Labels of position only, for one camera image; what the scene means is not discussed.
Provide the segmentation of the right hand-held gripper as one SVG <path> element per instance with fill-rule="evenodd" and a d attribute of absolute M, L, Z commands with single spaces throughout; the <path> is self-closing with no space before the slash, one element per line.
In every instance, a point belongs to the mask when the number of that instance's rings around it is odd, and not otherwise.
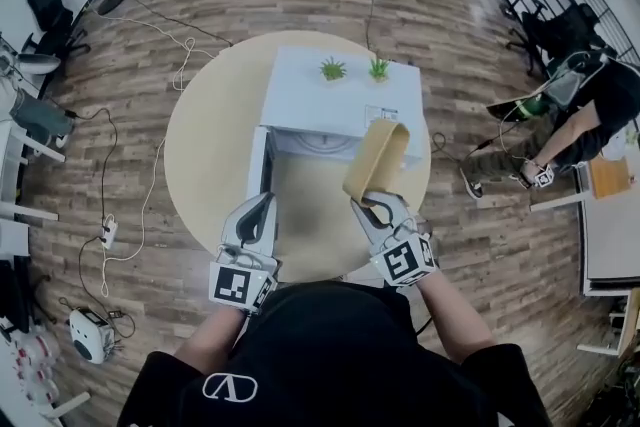
<path fill-rule="evenodd" d="M 439 269 L 430 236 L 411 233 L 417 229 L 416 221 L 401 195 L 368 191 L 363 205 L 353 199 L 350 205 L 369 241 L 370 263 L 387 285 L 407 287 Z M 385 249 L 389 237 L 402 241 Z"/>

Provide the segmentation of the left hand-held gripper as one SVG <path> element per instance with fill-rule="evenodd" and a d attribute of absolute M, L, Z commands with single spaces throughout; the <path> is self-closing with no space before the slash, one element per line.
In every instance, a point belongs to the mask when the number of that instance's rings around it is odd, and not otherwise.
<path fill-rule="evenodd" d="M 222 244 L 209 267 L 208 297 L 211 302 L 247 314 L 260 311 L 266 298 L 278 286 L 280 262 L 271 257 L 277 233 L 274 193 L 254 196 L 229 214 L 222 231 Z"/>

